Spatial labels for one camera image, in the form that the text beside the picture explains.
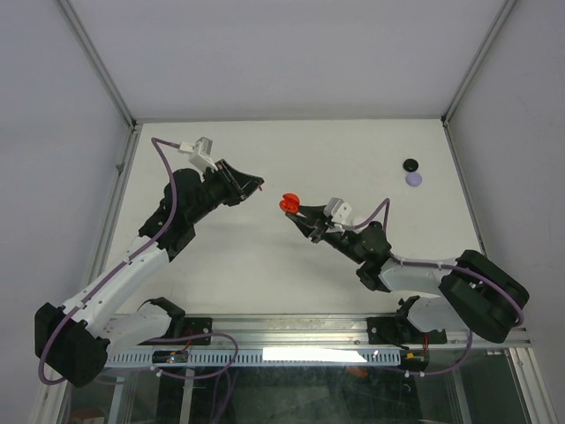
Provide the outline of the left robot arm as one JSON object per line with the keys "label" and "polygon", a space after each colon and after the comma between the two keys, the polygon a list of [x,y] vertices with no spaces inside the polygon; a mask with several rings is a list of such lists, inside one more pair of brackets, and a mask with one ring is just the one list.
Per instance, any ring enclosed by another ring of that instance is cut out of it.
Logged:
{"label": "left robot arm", "polygon": [[139,228],[120,261],[83,291],[56,307],[44,304],[34,316],[34,349],[38,374],[45,384],[47,367],[80,388],[103,370],[107,360],[135,345],[161,339],[175,343],[185,333],[185,311],[164,297],[116,318],[117,310],[157,270],[170,264],[195,238],[195,225],[221,205],[233,207],[263,185],[259,176],[243,173],[225,160],[198,172],[179,169],[157,210]]}

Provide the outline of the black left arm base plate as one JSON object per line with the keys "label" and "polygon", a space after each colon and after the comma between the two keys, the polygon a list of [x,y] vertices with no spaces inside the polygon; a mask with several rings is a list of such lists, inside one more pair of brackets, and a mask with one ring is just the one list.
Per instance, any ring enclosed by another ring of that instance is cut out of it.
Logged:
{"label": "black left arm base plate", "polygon": [[172,331],[155,340],[147,340],[141,345],[180,345],[206,346],[211,343],[214,320],[210,316],[189,316],[175,324]]}

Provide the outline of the lilac charging case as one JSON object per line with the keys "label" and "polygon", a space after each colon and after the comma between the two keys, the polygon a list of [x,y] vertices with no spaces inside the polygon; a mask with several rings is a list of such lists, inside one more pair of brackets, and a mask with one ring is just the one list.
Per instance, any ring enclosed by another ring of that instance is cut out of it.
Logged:
{"label": "lilac charging case", "polygon": [[422,184],[423,178],[418,172],[409,172],[405,177],[405,181],[409,186],[418,187]]}

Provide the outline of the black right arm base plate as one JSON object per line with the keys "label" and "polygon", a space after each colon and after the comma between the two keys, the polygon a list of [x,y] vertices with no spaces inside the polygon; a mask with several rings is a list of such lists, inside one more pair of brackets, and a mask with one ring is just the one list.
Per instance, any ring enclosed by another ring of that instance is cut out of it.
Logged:
{"label": "black right arm base plate", "polygon": [[445,345],[444,330],[422,332],[408,322],[401,322],[393,316],[374,316],[366,320],[368,343],[370,345],[394,345],[406,348],[408,345]]}

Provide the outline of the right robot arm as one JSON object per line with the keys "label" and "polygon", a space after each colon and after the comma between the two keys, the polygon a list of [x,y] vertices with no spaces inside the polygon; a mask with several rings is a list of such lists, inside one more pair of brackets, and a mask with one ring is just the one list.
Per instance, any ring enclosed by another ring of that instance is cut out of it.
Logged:
{"label": "right robot arm", "polygon": [[324,242],[357,263],[356,274],[368,290],[411,292],[395,313],[395,333],[405,342],[435,330],[467,329],[500,344],[524,323],[530,294],[482,253],[467,249],[436,261],[394,254],[388,222],[376,218],[388,215],[388,200],[366,219],[354,216],[351,205],[339,198],[321,206],[287,198],[279,207],[305,238]]}

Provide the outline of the white charging case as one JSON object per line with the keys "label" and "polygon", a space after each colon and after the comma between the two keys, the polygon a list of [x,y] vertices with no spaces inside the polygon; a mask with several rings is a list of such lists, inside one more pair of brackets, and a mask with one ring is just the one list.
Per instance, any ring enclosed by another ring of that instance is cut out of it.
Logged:
{"label": "white charging case", "polygon": [[362,216],[355,216],[355,217],[353,217],[352,220],[351,220],[351,225],[352,225],[354,228],[356,228],[356,229],[362,228],[362,227],[366,226],[365,221],[366,221],[366,219],[365,219],[364,217],[362,217]]}

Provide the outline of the orange charging case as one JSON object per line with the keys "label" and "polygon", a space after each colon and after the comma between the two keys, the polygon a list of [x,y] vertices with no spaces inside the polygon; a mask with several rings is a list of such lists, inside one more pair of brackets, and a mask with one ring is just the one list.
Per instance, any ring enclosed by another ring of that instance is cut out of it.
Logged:
{"label": "orange charging case", "polygon": [[284,213],[296,215],[300,209],[300,199],[294,193],[285,193],[279,202],[279,207]]}

